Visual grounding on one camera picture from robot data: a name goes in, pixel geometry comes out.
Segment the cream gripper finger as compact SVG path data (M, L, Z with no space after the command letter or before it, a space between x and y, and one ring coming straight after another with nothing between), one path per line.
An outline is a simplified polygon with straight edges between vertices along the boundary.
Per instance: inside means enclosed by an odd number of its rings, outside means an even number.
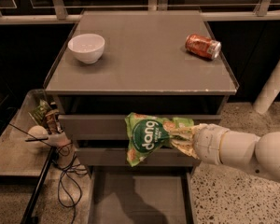
M182 139L192 139L196 132L200 130L198 125L190 126L190 127L181 127L173 129L169 132L171 136L178 136Z
M182 153L184 153L187 156L190 156L194 159L198 158L198 155L195 152L193 144L191 142L172 139L171 145L173 147L177 148L179 151L181 151Z

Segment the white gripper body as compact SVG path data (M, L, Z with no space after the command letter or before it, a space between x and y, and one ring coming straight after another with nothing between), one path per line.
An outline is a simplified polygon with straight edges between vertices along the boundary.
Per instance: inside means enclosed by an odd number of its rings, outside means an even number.
M209 164L220 165L220 144L223 135L229 129L216 124L200 124L195 126L193 146L201 161Z

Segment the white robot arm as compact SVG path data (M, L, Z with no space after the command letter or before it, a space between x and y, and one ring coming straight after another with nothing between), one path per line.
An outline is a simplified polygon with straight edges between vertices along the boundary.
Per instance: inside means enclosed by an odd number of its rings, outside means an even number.
M280 183L280 132L262 137L215 124L175 128L171 144L184 154Z

